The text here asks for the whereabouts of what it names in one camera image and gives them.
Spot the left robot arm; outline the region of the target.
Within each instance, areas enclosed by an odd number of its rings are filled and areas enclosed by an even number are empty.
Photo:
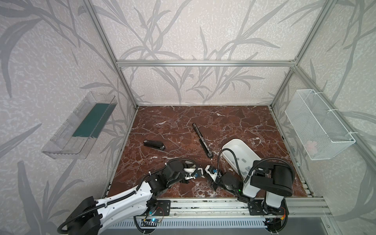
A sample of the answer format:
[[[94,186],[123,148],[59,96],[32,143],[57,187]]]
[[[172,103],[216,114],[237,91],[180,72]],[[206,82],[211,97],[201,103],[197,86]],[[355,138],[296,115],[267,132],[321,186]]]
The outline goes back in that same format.
[[[141,182],[122,193],[95,200],[84,199],[57,228],[61,235],[99,235],[110,226],[134,216],[153,213],[157,197],[177,183],[199,178],[203,170],[189,159],[175,158],[164,167],[144,176]]]

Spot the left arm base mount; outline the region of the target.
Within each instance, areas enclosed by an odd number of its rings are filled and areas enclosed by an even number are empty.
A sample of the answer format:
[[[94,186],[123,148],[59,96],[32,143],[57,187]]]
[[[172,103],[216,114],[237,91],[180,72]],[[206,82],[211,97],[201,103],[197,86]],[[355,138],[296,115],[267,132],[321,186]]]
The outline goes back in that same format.
[[[150,200],[147,202],[146,211],[142,214],[144,216],[169,216],[171,209],[170,200]]]

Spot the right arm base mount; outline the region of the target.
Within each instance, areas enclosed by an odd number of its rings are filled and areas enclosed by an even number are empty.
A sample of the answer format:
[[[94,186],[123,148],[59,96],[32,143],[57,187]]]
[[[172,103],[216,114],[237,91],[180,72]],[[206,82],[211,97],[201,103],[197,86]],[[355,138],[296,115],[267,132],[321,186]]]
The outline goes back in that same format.
[[[260,216],[286,216],[289,215],[286,200],[283,199],[279,208],[267,206],[264,200],[254,199],[247,203],[250,215]]]

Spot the black stapler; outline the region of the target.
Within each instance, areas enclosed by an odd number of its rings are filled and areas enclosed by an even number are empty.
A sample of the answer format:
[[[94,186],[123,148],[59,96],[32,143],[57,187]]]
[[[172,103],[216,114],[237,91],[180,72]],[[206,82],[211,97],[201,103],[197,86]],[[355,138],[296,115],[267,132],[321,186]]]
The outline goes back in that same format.
[[[208,158],[212,159],[213,158],[213,152],[209,148],[208,144],[206,143],[205,138],[203,137],[203,135],[201,134],[199,128],[197,127],[197,125],[195,123],[193,123],[193,128],[194,128],[195,132],[198,134],[200,144],[203,147],[206,156]]]
[[[165,145],[161,141],[144,140],[144,146],[158,150],[165,150]]]

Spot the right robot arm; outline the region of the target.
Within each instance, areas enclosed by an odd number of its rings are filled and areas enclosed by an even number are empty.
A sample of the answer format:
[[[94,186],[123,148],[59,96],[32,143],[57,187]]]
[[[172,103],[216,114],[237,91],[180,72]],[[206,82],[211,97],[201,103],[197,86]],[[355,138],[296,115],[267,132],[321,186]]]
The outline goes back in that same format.
[[[259,191],[265,191],[265,209],[278,209],[286,197],[293,195],[295,170],[290,163],[278,158],[254,161],[244,180],[232,174],[222,173],[213,166],[205,169],[206,177],[212,181],[214,190],[222,188],[235,195],[241,202],[248,203]]]

